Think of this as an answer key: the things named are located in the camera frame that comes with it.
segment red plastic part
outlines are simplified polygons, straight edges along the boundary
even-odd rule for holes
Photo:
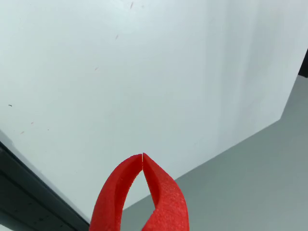
[[[89,231],[120,231],[129,188],[143,169],[155,211],[142,231],[189,231],[188,211],[176,182],[147,154],[134,155],[115,168],[94,207]]]

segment white surface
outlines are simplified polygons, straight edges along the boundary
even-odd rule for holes
[[[11,230],[4,227],[3,225],[0,225],[0,231],[11,231]]]
[[[277,121],[308,47],[306,0],[0,2],[0,140],[87,220],[127,157],[177,178]]]

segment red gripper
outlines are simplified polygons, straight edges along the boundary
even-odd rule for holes
[[[131,156],[111,173],[96,201],[89,231],[120,231],[127,193],[141,170],[155,205],[142,231],[189,231],[188,210],[180,188],[145,153]]]

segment gray wall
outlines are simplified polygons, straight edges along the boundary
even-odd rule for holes
[[[308,79],[298,77],[280,121],[176,180],[192,231],[308,230]],[[140,231],[151,197],[124,210]]]

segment black edge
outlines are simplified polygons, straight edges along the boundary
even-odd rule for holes
[[[23,230],[37,230],[37,226],[35,226],[36,222],[28,224],[28,220],[35,217],[41,220],[41,216],[38,215],[39,211],[39,214],[48,214],[48,219],[40,223],[41,228],[39,230],[51,230],[51,223],[60,224],[57,229],[52,230],[89,230],[89,223],[51,190],[1,142],[0,178],[2,183],[7,186],[0,187],[1,195],[6,195],[6,200],[0,200],[0,214],[2,216],[0,222],[3,225],[13,227],[24,226]],[[17,197],[21,200],[18,205],[14,205],[15,200],[10,198],[13,195],[15,198]],[[27,205],[32,205],[32,207],[24,206],[21,208],[21,210],[25,210],[24,213],[13,214],[13,211],[16,211],[16,208],[13,207],[23,204],[23,200],[33,201],[33,203],[27,202]]]
[[[306,55],[304,57],[302,66],[300,67],[300,70],[298,72],[300,76],[303,76],[305,78],[308,78],[308,50],[306,52]]]

